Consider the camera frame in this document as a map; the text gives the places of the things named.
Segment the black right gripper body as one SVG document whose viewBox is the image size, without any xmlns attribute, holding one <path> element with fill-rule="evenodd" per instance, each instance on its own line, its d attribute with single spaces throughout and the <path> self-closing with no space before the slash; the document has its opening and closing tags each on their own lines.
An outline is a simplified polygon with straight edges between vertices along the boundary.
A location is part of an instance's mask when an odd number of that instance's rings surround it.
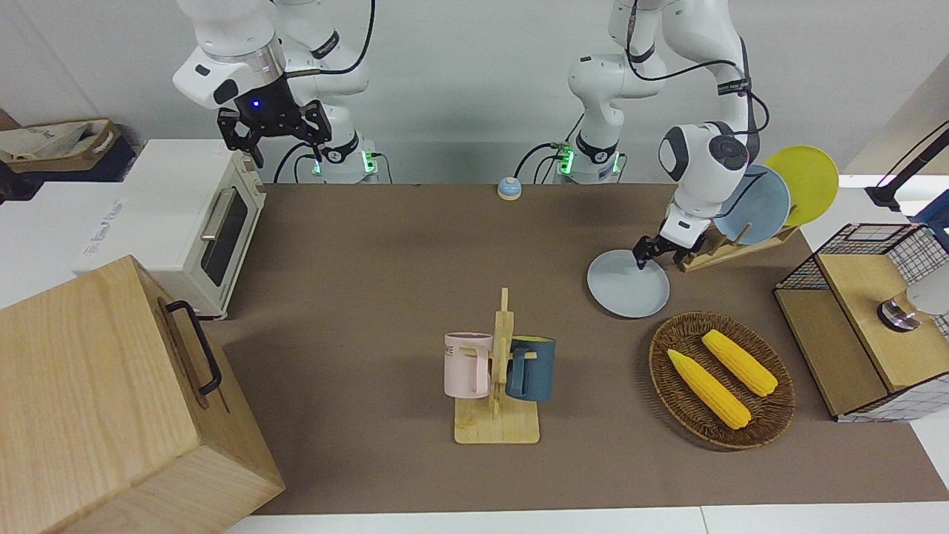
<svg viewBox="0 0 949 534">
<path fill-rule="evenodd" d="M 265 136 L 295 136 L 306 145 L 322 145 L 332 137 L 319 100 L 298 104 L 287 75 L 234 99 L 237 108 L 220 108 L 218 129 L 226 145 L 257 145 Z"/>
</svg>

